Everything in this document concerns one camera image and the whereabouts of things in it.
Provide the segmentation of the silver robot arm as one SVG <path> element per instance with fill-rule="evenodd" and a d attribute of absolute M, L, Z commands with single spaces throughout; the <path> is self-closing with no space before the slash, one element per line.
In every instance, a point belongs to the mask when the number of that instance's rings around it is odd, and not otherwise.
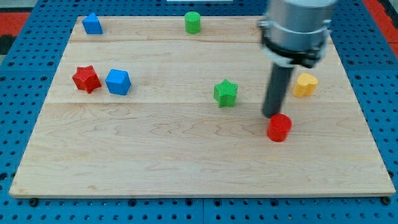
<path fill-rule="evenodd" d="M 270 0 L 259 20 L 264 54 L 280 67 L 314 67 L 326 53 L 336 0 Z"/>

